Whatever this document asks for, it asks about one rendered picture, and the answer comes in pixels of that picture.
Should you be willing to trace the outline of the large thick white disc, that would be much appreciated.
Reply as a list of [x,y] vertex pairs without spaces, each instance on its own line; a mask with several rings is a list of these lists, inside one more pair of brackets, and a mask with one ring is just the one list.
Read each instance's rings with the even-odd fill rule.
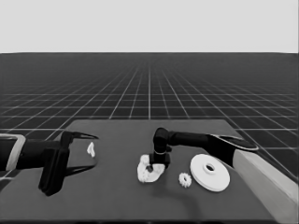
[[210,191],[224,191],[230,184],[228,169],[213,156],[207,154],[195,155],[191,159],[190,170],[196,182]]

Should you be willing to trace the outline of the white round carrier with pins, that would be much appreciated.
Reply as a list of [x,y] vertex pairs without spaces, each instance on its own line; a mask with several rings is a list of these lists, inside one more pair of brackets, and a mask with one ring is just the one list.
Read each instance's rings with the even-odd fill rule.
[[161,175],[158,175],[154,170],[153,170],[153,165],[154,164],[149,164],[145,165],[139,161],[139,164],[137,165],[137,174],[142,173],[142,172],[149,172],[149,181],[146,183],[152,183],[155,182],[159,179]]

